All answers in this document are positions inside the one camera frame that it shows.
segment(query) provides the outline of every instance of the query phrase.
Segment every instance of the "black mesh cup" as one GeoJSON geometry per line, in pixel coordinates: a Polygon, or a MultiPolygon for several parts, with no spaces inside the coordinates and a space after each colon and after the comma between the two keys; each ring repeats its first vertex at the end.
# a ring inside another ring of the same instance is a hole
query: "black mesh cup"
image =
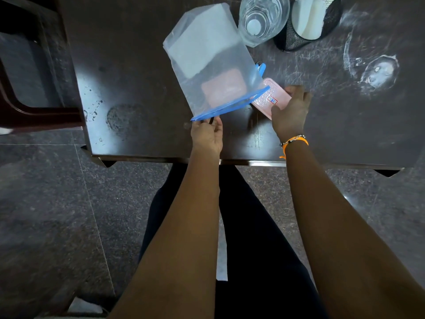
{"type": "MultiPolygon", "coordinates": [[[[343,15],[343,7],[341,0],[325,0],[326,14],[323,23],[322,35],[316,39],[320,40],[329,35],[337,26],[343,15]]],[[[288,22],[281,32],[273,38],[274,44],[282,51],[293,52],[301,49],[310,42],[316,40],[308,40],[300,37],[292,25],[292,6],[288,22]]]]}

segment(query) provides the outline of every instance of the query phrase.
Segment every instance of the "bracelet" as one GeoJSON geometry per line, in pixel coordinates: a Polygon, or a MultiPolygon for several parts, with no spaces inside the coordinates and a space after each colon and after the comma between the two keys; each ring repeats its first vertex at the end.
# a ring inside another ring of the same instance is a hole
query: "bracelet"
{"type": "Polygon", "coordinates": [[[281,159],[285,159],[286,160],[286,153],[285,153],[285,149],[286,149],[286,147],[288,146],[288,144],[290,144],[291,142],[294,142],[294,141],[296,141],[296,140],[301,140],[301,141],[304,141],[305,143],[307,143],[307,145],[309,145],[309,143],[307,142],[307,140],[305,139],[305,135],[304,134],[300,134],[300,135],[297,135],[297,136],[295,136],[295,137],[293,137],[293,138],[290,138],[288,141],[286,141],[285,143],[281,143],[280,144],[280,147],[284,150],[284,155],[283,156],[280,156],[279,158],[281,158],[281,159]]]}

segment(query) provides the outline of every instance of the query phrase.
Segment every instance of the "granite floor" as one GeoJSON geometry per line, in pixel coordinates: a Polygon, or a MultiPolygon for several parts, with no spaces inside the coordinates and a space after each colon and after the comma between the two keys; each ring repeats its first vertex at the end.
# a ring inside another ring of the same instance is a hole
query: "granite floor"
{"type": "MultiPolygon", "coordinates": [[[[4,317],[46,311],[74,291],[120,295],[135,271],[149,206],[170,165],[118,162],[106,169],[82,144],[80,130],[0,136],[4,317]]],[[[238,168],[308,266],[285,168],[238,168]]],[[[425,287],[425,151],[415,168],[390,179],[372,170],[327,172],[425,287]]],[[[227,278],[222,221],[217,277],[227,278]]]]}

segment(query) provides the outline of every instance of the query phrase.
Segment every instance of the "dark table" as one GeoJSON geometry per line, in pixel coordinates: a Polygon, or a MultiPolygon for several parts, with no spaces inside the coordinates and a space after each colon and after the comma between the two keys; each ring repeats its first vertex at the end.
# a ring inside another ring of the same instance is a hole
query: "dark table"
{"type": "MultiPolygon", "coordinates": [[[[86,136],[105,160],[181,161],[189,106],[162,42],[185,11],[240,0],[59,0],[86,136]]],[[[250,52],[264,77],[314,92],[305,134],[323,164],[411,167],[423,146],[425,0],[343,0],[336,30],[295,53],[269,41],[250,52]],[[391,64],[380,87],[374,70],[391,64]]],[[[252,106],[222,116],[225,163],[284,165],[271,122],[252,106]]]]}

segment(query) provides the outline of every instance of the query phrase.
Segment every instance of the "pink plastic container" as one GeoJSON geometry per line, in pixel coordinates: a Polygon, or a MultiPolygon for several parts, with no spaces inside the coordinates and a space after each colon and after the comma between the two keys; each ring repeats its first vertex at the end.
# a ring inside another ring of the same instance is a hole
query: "pink plastic container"
{"type": "Polygon", "coordinates": [[[266,78],[263,82],[265,86],[270,86],[270,89],[253,101],[252,105],[258,108],[266,117],[272,119],[273,105],[277,105],[283,110],[292,97],[271,78],[266,78]]]}

